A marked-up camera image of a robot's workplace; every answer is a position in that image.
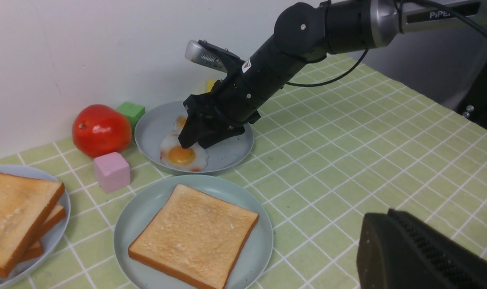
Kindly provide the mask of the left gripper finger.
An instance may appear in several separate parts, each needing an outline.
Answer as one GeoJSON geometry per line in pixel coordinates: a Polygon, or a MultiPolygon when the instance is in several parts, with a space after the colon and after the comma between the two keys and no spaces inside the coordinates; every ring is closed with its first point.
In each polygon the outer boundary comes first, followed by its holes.
{"type": "Polygon", "coordinates": [[[487,289],[487,261],[412,214],[366,213],[357,271],[362,289],[487,289]]]}

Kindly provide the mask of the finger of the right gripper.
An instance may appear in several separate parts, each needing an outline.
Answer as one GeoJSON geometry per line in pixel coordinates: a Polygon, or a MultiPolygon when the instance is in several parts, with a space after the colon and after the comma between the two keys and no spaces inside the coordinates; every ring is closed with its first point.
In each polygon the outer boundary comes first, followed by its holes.
{"type": "Polygon", "coordinates": [[[224,128],[221,130],[207,130],[198,140],[198,144],[204,148],[210,148],[217,143],[234,136],[240,136],[245,133],[244,127],[224,128]]]}
{"type": "Polygon", "coordinates": [[[187,116],[183,130],[180,131],[178,140],[182,148],[187,149],[196,144],[205,133],[205,125],[198,115],[187,116]]]}

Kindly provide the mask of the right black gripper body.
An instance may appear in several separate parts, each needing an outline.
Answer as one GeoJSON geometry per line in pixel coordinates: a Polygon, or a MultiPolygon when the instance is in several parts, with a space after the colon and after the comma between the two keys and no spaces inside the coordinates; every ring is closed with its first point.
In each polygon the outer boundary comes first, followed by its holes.
{"type": "Polygon", "coordinates": [[[188,116],[201,117],[206,132],[254,124],[267,99],[267,77],[228,76],[217,81],[211,92],[190,95],[183,105],[188,116]]]}

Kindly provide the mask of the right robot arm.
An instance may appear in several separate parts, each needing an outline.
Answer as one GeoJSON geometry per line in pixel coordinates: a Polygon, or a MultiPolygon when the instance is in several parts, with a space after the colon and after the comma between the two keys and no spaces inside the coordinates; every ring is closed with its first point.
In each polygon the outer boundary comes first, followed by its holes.
{"type": "Polygon", "coordinates": [[[487,38],[487,0],[329,0],[298,2],[283,11],[273,34],[248,59],[205,40],[190,41],[185,57],[226,73],[212,90],[190,95],[183,148],[209,148],[241,135],[259,118],[258,108],[306,65],[328,55],[388,46],[396,35],[467,24],[487,38]]]}

